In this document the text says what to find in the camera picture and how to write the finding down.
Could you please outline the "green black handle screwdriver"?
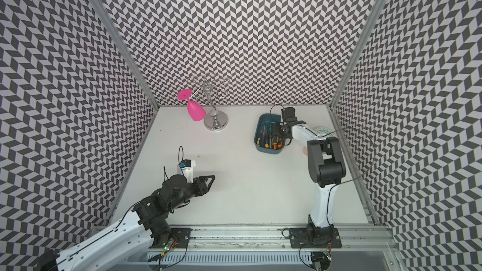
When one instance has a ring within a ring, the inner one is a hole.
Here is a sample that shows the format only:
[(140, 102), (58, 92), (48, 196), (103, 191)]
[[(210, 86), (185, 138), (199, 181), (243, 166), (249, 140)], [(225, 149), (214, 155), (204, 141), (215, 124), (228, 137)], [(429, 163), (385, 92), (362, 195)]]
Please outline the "green black handle screwdriver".
[(274, 140), (274, 125), (275, 123), (270, 122), (269, 123), (269, 147), (272, 149), (272, 143)]

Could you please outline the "black yellow small screwdriver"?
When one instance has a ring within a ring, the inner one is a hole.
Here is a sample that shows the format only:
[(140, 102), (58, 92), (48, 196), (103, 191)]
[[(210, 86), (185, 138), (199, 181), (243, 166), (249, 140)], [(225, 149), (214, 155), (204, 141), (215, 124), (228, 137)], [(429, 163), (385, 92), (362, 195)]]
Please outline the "black yellow small screwdriver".
[(266, 124), (262, 125), (261, 128), (261, 139), (260, 139), (260, 146), (265, 146), (265, 136), (266, 136)]

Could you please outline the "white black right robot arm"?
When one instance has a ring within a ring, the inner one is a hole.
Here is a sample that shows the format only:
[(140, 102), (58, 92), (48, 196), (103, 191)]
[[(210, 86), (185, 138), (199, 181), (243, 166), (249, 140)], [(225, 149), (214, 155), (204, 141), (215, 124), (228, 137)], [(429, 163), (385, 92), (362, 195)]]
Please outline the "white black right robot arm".
[(308, 173), (318, 191), (308, 215), (307, 240), (315, 246), (327, 245), (336, 236), (333, 207), (337, 189), (346, 176), (340, 141), (336, 137), (317, 134), (304, 121), (297, 119), (293, 107), (281, 109), (281, 122), (275, 125), (274, 132), (282, 139), (299, 141), (307, 150)]

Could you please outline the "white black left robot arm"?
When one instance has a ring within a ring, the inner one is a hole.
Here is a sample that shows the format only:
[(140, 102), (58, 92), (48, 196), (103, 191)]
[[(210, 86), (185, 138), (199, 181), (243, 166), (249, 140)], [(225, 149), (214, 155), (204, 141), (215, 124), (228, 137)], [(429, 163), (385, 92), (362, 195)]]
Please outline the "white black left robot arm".
[(190, 183), (175, 174), (128, 209), (124, 216), (94, 236), (63, 251), (48, 250), (36, 260), (35, 270), (108, 270), (129, 256), (171, 238), (169, 214), (192, 198), (207, 194), (215, 176)]

